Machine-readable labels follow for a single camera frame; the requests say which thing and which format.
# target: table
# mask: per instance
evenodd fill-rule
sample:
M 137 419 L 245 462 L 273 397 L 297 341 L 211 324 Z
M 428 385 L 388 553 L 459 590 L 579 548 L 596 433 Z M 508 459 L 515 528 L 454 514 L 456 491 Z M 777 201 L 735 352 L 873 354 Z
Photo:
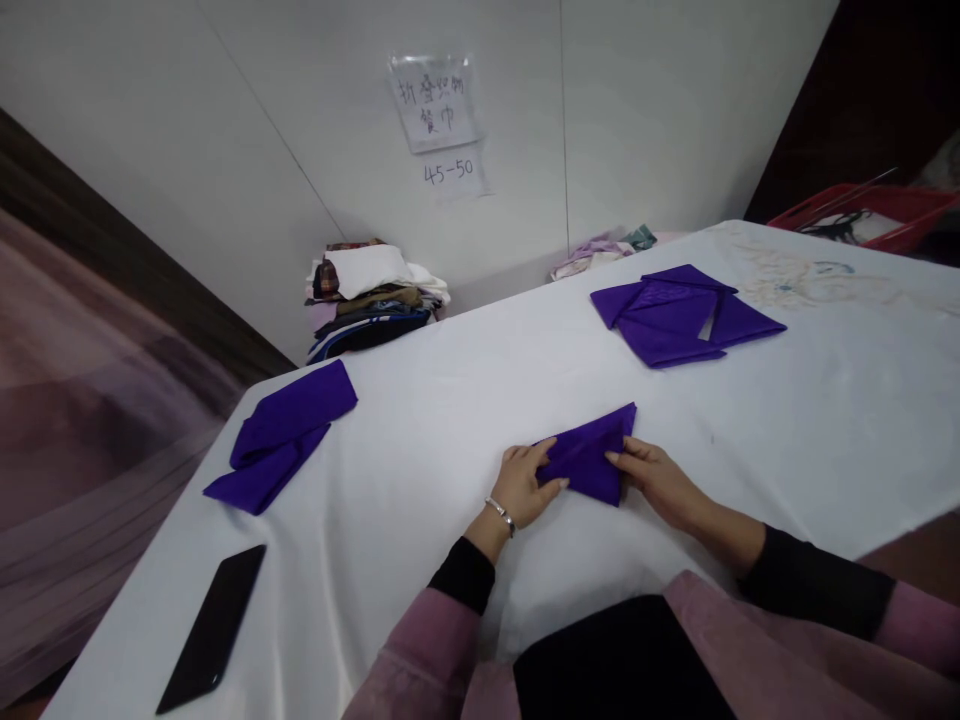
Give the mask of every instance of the table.
M 789 330 L 727 357 L 650 370 L 593 290 L 692 263 Z M 344 358 L 360 398 L 274 504 L 201 495 L 256 402 L 251 388 L 45 718 L 153 717 L 218 563 L 268 551 L 221 686 L 173 718 L 332 718 L 449 546 L 502 450 L 634 401 L 635 434 L 707 493 L 853 558 L 960 505 L 960 271 L 743 222 Z M 635 493 L 565 493 L 498 567 L 482 648 L 534 640 L 691 568 L 730 580 Z

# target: folded purple napkin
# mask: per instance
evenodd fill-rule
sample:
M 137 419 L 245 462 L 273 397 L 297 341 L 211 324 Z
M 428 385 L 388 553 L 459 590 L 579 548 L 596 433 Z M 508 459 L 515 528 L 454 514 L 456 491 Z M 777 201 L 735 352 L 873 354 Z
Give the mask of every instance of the folded purple napkin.
M 330 423 L 357 404 L 343 362 L 304 375 L 257 403 L 230 455 L 235 472 L 203 494 L 259 515 L 317 449 Z
M 609 415 L 557 435 L 550 464 L 537 471 L 541 485 L 554 478 L 570 478 L 570 489 L 614 507 L 620 506 L 620 471 L 603 456 L 623 452 L 624 435 L 633 434 L 637 406 L 624 405 Z
M 737 297 L 737 289 L 704 275 L 693 265 L 644 275 L 630 285 L 590 295 L 610 329 L 616 327 L 649 367 L 721 358 L 723 348 L 787 329 Z M 710 339 L 699 338 L 713 318 Z

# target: red basket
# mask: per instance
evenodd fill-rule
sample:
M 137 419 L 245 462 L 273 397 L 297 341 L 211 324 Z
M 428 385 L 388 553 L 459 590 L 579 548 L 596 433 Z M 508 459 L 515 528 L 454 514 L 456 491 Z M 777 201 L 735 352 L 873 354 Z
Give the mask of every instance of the red basket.
M 796 230 L 828 215 L 843 215 L 863 209 L 872 210 L 902 222 L 903 227 L 874 238 L 860 247 L 905 255 L 916 250 L 924 236 L 933 229 L 943 214 L 960 200 L 960 196 L 952 193 L 876 185 L 866 188 L 861 194 L 848 200 L 821 209 L 843 195 L 852 193 L 856 188 L 857 186 L 853 184 L 834 185 L 783 215 L 778 215 L 767 225 L 781 230 Z

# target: silver bracelet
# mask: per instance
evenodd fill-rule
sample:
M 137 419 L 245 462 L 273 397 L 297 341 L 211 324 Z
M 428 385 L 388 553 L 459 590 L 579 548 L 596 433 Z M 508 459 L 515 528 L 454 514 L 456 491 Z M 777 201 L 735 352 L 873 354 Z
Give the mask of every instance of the silver bracelet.
M 517 526 L 514 525 L 513 518 L 510 517 L 510 514 L 503 509 L 503 506 L 500 503 L 491 497 L 488 497 L 484 502 L 496 510 L 500 517 L 503 518 L 503 521 L 507 523 L 507 526 L 510 528 L 510 537 L 513 537 L 513 534 L 517 531 Z

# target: pink curtain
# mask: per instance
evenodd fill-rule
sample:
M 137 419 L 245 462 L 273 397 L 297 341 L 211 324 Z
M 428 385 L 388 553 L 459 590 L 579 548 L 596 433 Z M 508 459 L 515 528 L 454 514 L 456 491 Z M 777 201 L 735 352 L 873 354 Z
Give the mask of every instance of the pink curtain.
M 0 210 L 0 708 L 80 652 L 241 392 Z

